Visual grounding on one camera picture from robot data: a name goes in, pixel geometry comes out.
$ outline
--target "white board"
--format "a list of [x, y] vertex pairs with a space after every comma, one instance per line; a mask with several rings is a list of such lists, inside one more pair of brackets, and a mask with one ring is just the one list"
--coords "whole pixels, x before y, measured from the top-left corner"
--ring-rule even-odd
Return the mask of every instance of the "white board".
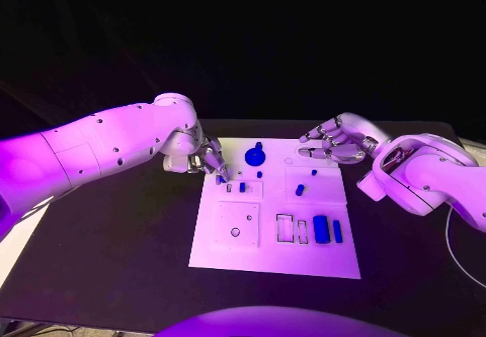
[[[217, 185], [216, 175], [207, 176], [190, 266], [361, 279], [341, 169], [332, 161], [298, 154], [299, 148], [319, 147], [321, 141], [220, 141], [231, 181]], [[246, 153], [257, 142], [265, 146], [266, 162], [253, 167]], [[244, 192], [240, 183], [246, 183]], [[305, 192], [298, 196], [301, 184]], [[328, 216], [328, 244], [315, 239], [315, 216]], [[342, 243], [335, 240], [334, 220], [341, 223]]]

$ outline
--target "round hole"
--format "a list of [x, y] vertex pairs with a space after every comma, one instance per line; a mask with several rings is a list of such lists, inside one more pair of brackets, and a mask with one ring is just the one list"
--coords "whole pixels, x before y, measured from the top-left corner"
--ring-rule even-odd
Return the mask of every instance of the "round hole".
[[240, 229], [239, 228], [231, 229], [231, 235], [234, 237], [237, 237], [240, 235]]

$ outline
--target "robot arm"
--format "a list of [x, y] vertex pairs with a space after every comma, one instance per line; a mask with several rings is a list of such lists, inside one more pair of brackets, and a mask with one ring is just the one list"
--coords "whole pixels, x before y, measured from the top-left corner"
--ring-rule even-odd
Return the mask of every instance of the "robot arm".
[[217, 171], [230, 179], [221, 144], [203, 132], [191, 99], [175, 93], [2, 141], [0, 240], [44, 201], [145, 163], [156, 152], [167, 154], [167, 171]]
[[430, 134], [394, 140], [368, 119], [348, 112], [309, 131], [301, 142], [321, 137], [322, 149], [301, 149], [306, 157], [341, 164], [373, 157], [373, 170], [358, 187], [376, 201], [389, 195], [420, 216], [448, 202], [469, 224], [486, 232], [486, 168], [478, 167], [461, 146]]

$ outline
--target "robotic hand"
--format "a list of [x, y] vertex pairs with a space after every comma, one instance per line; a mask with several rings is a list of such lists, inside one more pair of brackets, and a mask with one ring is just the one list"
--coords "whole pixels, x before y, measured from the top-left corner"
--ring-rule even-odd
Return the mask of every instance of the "robotic hand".
[[0, 141], [0, 241], [47, 203], [156, 152], [167, 154], [167, 171], [217, 171], [230, 180], [220, 141], [204, 134], [192, 101], [177, 93]]
[[341, 164], [360, 163], [367, 155], [374, 159], [358, 187], [376, 201], [389, 195], [420, 216], [448, 202], [486, 232], [486, 167], [478, 167], [477, 159], [453, 142], [429, 133], [393, 139], [350, 112], [314, 128], [301, 142], [316, 138], [322, 138], [322, 148], [305, 147], [301, 155]]

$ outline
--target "rectangular cutout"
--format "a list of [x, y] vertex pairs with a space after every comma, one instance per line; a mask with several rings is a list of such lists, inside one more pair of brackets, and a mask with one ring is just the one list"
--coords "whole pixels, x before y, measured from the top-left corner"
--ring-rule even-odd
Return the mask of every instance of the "rectangular cutout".
[[278, 241], [295, 242], [295, 219], [288, 214], [278, 214]]
[[298, 221], [298, 231], [299, 231], [299, 243], [309, 244], [308, 223], [304, 220]]

